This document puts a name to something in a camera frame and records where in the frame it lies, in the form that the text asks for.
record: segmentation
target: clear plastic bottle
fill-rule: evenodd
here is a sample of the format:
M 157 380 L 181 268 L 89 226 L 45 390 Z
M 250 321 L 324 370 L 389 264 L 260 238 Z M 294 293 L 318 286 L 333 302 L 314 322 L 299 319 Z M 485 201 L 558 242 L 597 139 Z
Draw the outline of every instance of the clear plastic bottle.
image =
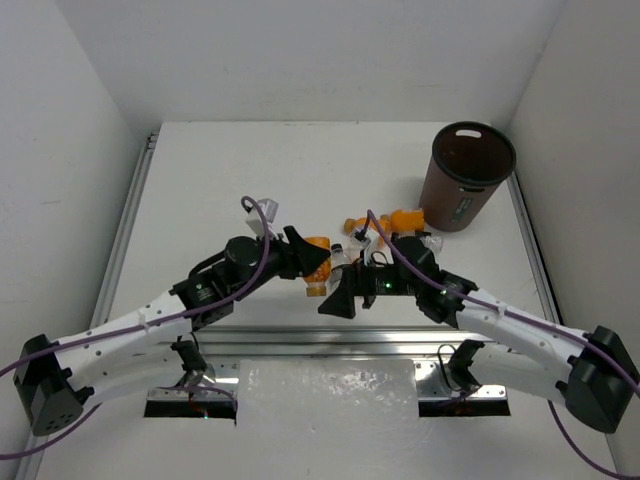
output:
M 420 237 L 425 247 L 430 249 L 434 255 L 438 255 L 442 251 L 444 245 L 444 238 L 440 235 L 427 235 Z
M 333 291 L 340 284 L 340 280 L 342 280 L 342 269 L 350 264 L 351 260 L 344 252 L 342 245 L 339 243 L 331 245 L 331 274 L 327 282 L 329 291 Z

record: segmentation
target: brown trash can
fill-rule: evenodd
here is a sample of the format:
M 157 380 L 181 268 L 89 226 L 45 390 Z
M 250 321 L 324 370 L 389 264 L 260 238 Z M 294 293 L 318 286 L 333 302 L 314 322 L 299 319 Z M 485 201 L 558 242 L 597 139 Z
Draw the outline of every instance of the brown trash can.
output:
M 509 139 L 482 123 L 452 123 L 433 140 L 420 196 L 425 222 L 443 232 L 466 228 L 516 165 Z

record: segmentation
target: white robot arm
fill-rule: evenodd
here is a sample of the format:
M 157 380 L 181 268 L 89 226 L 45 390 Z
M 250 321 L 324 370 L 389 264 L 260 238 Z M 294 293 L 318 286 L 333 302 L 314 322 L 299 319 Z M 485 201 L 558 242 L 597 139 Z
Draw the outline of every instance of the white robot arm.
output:
M 327 260 L 327 250 L 306 242 L 293 227 L 285 227 L 285 242 L 284 236 L 273 235 L 270 228 L 265 236 L 265 229 L 258 228 L 254 217 L 255 212 L 250 212 L 257 239 L 232 238 L 224 251 L 201 262 L 186 280 L 141 308 L 56 342 L 44 335 L 29 340 L 21 358 L 59 348 L 25 362 L 14 376 L 33 434 L 61 430 L 83 410 L 135 390 L 197 385 L 207 366 L 195 344 L 179 340 L 181 337 L 232 313 L 233 303 L 223 300 L 234 292 L 245 288 L 236 298 L 240 300 L 275 276 L 307 276 Z M 265 241 L 272 244 L 271 249 L 263 248 Z M 500 384 L 565 405 L 598 431 L 616 430 L 633 391 L 615 371 L 582 345 L 541 328 L 539 325 L 549 325 L 546 320 L 527 314 L 535 322 L 525 324 L 506 316 L 506 311 L 525 313 L 478 289 L 473 282 L 440 270 L 433 253 L 419 239 L 402 237 L 391 242 L 392 251 L 401 252 L 421 274 L 446 289 L 421 281 L 394 254 L 394 262 L 388 265 L 359 261 L 343 266 L 338 287 L 319 307 L 319 313 L 353 318 L 355 297 L 364 299 L 364 308 L 370 308 L 378 295 L 415 297 L 418 308 L 433 321 L 487 338 L 486 342 L 464 341 L 443 369 L 435 369 L 429 380 L 434 396 Z M 264 251 L 267 257 L 263 262 Z M 496 308 L 480 306 L 478 301 Z M 605 350 L 636 382 L 640 380 L 614 332 L 603 327 L 591 334 L 555 328 L 586 338 Z M 123 329 L 130 333 L 120 334 Z M 64 349 L 83 342 L 88 343 Z

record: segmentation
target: small bottle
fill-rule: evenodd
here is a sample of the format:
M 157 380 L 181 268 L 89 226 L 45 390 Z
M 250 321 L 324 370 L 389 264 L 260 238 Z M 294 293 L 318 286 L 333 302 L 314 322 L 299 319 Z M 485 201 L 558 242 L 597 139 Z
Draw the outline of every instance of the small bottle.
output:
M 346 233 L 347 235 L 351 235 L 354 230 L 357 230 L 359 227 L 363 227 L 366 221 L 367 217 L 362 217 L 357 220 L 355 218 L 347 218 L 344 221 L 344 233 Z M 380 215 L 378 223 L 380 223 L 380 226 L 385 231 L 385 233 L 388 233 L 389 215 Z M 369 222 L 369 228 L 373 228 L 374 230 L 376 230 L 376 226 L 372 222 Z
M 329 290 L 333 291 L 335 287 L 340 284 L 342 280 L 342 269 L 351 265 L 351 260 L 339 243 L 331 245 L 331 274 L 329 275 Z
M 329 250 L 329 239 L 327 237 L 307 237 L 305 240 L 313 245 Z M 327 295 L 325 283 L 329 279 L 331 272 L 331 259 L 327 258 L 322 265 L 308 277 L 304 277 L 307 282 L 307 297 L 324 297 Z
M 422 210 L 396 210 L 391 214 L 391 231 L 395 233 L 424 230 L 424 212 Z

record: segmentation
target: metal frame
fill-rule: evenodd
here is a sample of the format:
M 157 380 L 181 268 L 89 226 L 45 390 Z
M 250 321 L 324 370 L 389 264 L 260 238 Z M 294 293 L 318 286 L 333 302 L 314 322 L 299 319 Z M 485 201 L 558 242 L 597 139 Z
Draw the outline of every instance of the metal frame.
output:
M 107 269 L 100 287 L 96 307 L 88 328 L 95 328 L 102 325 L 111 311 L 113 299 L 116 295 L 116 287 L 120 279 L 120 272 L 122 271 L 122 265 L 124 263 L 124 256 L 127 251 L 127 246 L 129 245 L 129 239 L 131 238 L 131 231 L 133 230 L 136 213 L 138 212 L 138 206 L 142 198 L 144 183 L 151 166 L 151 158 L 153 157 L 153 152 L 158 141 L 158 135 L 159 132 L 153 132 L 145 140 L 140 150 L 136 168 L 133 172 L 131 186 L 129 187 L 129 193 L 127 194 L 127 200 L 122 211 L 122 217 L 118 224 L 118 231 L 116 232 L 111 254 L 109 255 Z M 27 450 L 38 447 L 47 440 L 48 437 L 34 437 L 32 434 L 29 434 L 24 449 Z M 20 460 L 18 472 L 15 477 L 16 480 L 35 480 L 38 475 L 38 470 L 40 469 L 43 455 L 44 451 Z
M 158 135 L 158 132 L 152 133 L 140 152 L 89 328 L 102 325 L 109 316 Z M 545 317 L 550 321 L 560 323 L 542 257 L 515 174 L 507 179 L 507 184 Z M 426 389 L 431 388 L 428 372 L 431 369 L 435 370 L 438 361 L 436 355 L 438 347 L 443 343 L 451 343 L 456 346 L 466 338 L 476 337 L 475 334 L 441 327 L 427 327 L 420 330 L 401 327 L 340 329 L 216 327 L 215 329 L 205 329 L 198 335 L 205 358 L 216 370 L 217 383 L 220 387 L 232 392 L 235 391 L 238 384 L 239 360 L 241 358 L 303 356 L 367 359 L 384 357 L 413 360 L 419 398 L 427 396 L 433 398 L 433 392 L 427 393 Z M 152 389 L 148 397 L 152 401 L 175 401 L 176 398 L 183 398 L 186 401 L 187 397 L 182 392 L 157 389 Z M 501 386 L 485 386 L 475 395 L 476 401 L 495 401 L 505 398 L 506 392 Z M 46 440 L 45 437 L 29 435 L 25 448 L 37 447 Z M 22 459 L 16 479 L 35 480 L 43 454 L 44 452 L 40 452 Z

